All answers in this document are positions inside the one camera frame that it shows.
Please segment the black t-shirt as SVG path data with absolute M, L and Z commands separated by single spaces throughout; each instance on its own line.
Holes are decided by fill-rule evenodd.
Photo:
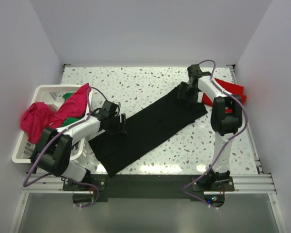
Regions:
M 127 134 L 102 133 L 89 145 L 110 177 L 207 113 L 202 103 L 179 100 L 178 87 L 126 120 Z

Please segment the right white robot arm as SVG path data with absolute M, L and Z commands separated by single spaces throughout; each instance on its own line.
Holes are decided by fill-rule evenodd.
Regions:
M 228 182 L 232 142 L 246 129 L 248 124 L 241 96 L 226 91 L 212 77 L 201 77 L 190 83 L 181 82 L 177 99 L 196 103 L 199 92 L 206 94 L 213 103 L 210 125 L 215 132 L 214 155 L 208 169 L 197 179 L 184 186 L 183 190 L 194 183 L 200 183 L 203 188 L 211 188 L 215 184 Z

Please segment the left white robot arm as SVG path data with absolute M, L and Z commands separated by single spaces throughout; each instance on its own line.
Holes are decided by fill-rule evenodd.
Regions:
M 28 187 L 48 175 L 83 185 L 91 184 L 90 171 L 70 160 L 71 149 L 82 139 L 100 131 L 126 134 L 126 115 L 105 117 L 92 114 L 66 127 L 45 128 L 31 155 L 32 168 L 23 186 Z

